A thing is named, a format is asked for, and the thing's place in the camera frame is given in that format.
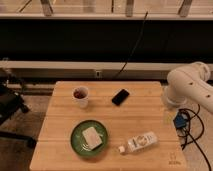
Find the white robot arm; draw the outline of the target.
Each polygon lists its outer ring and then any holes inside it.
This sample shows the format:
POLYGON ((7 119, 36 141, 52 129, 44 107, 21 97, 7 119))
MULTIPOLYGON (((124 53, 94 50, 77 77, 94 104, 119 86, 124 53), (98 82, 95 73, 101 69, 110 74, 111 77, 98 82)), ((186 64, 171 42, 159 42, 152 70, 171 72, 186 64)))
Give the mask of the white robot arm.
POLYGON ((178 108, 191 99, 213 114, 213 86, 207 83, 210 76, 210 68, 203 62, 171 70, 167 75, 168 86, 162 94, 163 103, 168 108, 178 108))

